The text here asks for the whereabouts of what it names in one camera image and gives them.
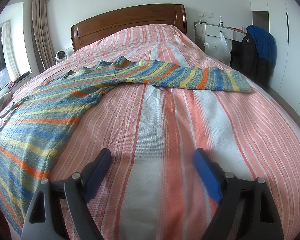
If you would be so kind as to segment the blue garment on chair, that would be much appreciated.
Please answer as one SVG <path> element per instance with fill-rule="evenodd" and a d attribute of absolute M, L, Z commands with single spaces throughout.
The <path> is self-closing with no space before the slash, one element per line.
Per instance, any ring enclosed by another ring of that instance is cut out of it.
<path fill-rule="evenodd" d="M 261 27 L 249 25 L 247 32 L 252 36 L 257 49 L 258 57 L 266 59 L 272 67 L 276 66 L 277 46 L 274 37 Z"/>

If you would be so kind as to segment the white bedside desk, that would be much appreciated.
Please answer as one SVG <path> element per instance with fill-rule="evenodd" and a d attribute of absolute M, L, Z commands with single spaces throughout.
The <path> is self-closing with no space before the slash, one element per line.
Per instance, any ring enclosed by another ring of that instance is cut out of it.
<path fill-rule="evenodd" d="M 208 43 L 209 45 L 215 44 L 221 34 L 223 34 L 226 40 L 230 53 L 232 53 L 233 44 L 237 46 L 245 37 L 245 32 L 241 30 L 205 22 L 195 22 L 193 32 L 195 44 L 206 54 L 208 52 L 205 49 L 204 43 Z"/>

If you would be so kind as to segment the white plastic bag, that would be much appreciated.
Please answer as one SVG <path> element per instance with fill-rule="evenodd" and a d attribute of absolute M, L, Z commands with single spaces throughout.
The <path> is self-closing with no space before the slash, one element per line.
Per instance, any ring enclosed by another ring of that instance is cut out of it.
<path fill-rule="evenodd" d="M 222 31 L 219 32 L 219 38 L 214 42 L 205 42 L 205 54 L 213 57 L 214 59 L 221 61 L 227 66 L 231 62 L 231 52 L 226 43 L 226 39 Z"/>

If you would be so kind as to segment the white window cabinet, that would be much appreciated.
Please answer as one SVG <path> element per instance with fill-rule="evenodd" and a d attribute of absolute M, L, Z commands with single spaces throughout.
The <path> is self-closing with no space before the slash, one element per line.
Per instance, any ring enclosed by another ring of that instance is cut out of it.
<path fill-rule="evenodd" d="M 17 78 L 16 81 L 14 82 L 10 82 L 9 84 L 7 84 L 2 91 L 4 93 L 9 93 L 12 92 L 14 93 L 16 90 L 18 90 L 21 86 L 23 86 L 24 84 L 26 84 L 27 82 L 29 82 L 31 80 L 31 75 L 30 73 L 27 75 L 22 75 L 21 77 Z"/>

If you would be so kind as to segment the wooden headboard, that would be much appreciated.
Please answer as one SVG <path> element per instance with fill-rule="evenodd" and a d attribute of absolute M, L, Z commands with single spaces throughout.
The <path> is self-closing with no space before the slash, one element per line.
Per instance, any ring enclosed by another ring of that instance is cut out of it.
<path fill-rule="evenodd" d="M 71 27 L 72 47 L 77 51 L 122 29 L 149 24 L 173 25 L 185 34 L 185 7 L 173 3 L 145 4 L 96 15 Z"/>

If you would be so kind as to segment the pink striped bed cover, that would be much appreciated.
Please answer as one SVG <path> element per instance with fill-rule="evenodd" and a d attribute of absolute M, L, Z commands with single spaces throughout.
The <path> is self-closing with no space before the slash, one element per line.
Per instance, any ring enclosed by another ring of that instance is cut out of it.
<path fill-rule="evenodd" d="M 132 27 L 76 51 L 33 78 L 16 91 L 0 116 L 37 86 L 120 56 L 134 62 L 230 69 L 176 27 Z M 300 128 L 263 89 L 248 82 L 252 93 L 120 84 L 84 113 L 63 150 L 54 154 L 50 179 L 68 178 L 108 148 L 110 170 L 88 205 L 105 239 L 200 239 L 218 207 L 193 163 L 194 150 L 203 148 L 238 178 L 264 178 L 284 238 L 294 239 L 300 233 Z M 0 127 L 7 118 L 0 118 Z M 14 153 L 8 146 L 1 148 L 0 211 L 3 223 L 7 218 L 18 236 L 29 205 L 21 206 L 19 183 L 23 174 L 33 174 L 35 184 L 42 176 L 37 176 L 37 158 L 27 164 L 19 149 Z"/>

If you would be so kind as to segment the brown curtain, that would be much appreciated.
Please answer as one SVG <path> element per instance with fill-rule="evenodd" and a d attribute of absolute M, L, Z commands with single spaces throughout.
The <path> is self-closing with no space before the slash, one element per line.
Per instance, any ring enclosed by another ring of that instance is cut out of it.
<path fill-rule="evenodd" d="M 55 54 L 49 32 L 46 0 L 32 0 L 31 17 L 37 50 L 43 68 L 47 70 L 55 64 Z"/>

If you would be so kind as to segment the water bottle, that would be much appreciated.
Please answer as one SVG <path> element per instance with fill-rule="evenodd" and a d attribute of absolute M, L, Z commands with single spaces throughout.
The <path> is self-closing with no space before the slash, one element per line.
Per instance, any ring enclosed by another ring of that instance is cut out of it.
<path fill-rule="evenodd" d="M 224 23 L 223 23 L 223 18 L 222 16 L 219 17 L 219 26 L 223 26 Z"/>

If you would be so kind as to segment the white sheer curtain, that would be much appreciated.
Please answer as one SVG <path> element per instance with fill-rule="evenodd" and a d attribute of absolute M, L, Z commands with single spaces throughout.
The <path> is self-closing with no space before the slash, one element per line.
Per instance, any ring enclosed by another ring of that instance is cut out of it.
<path fill-rule="evenodd" d="M 12 46 L 10 21 L 6 21 L 2 24 L 2 47 L 10 80 L 15 81 L 20 76 L 20 72 L 15 60 Z"/>

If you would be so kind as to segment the white wardrobe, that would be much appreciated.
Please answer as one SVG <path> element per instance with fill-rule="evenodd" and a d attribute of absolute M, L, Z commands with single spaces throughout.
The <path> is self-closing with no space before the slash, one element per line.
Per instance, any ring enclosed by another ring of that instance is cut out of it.
<path fill-rule="evenodd" d="M 266 12 L 277 46 L 269 86 L 300 116 L 300 7 L 295 0 L 250 0 L 252 12 Z"/>

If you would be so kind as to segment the striped knit sweater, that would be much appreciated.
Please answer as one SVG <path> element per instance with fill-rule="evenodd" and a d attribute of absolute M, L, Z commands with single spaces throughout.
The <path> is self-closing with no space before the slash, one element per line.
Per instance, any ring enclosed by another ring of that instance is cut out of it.
<path fill-rule="evenodd" d="M 8 108 L 0 128 L 0 209 L 21 233 L 44 178 L 62 178 L 107 148 L 114 160 L 91 207 L 106 235 L 121 220 L 160 238 L 185 213 L 186 165 L 209 147 L 199 91 L 249 93 L 244 76 L 217 67 L 182 67 L 119 57 L 64 75 Z"/>

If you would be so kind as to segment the white round fan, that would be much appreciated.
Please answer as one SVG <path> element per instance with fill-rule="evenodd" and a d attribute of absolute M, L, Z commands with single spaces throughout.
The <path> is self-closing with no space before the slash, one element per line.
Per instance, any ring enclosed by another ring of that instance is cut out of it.
<path fill-rule="evenodd" d="M 68 58 L 68 55 L 63 50 L 59 50 L 55 54 L 55 62 L 56 62 L 56 64 L 61 63 L 62 61 L 66 60 L 67 58 Z"/>

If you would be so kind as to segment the black jacket on chair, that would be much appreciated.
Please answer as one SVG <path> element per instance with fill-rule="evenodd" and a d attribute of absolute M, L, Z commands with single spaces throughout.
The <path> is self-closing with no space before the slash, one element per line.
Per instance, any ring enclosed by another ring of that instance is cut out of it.
<path fill-rule="evenodd" d="M 255 42 L 249 32 L 242 42 L 232 42 L 230 67 L 267 90 L 273 67 L 269 61 L 258 56 Z"/>

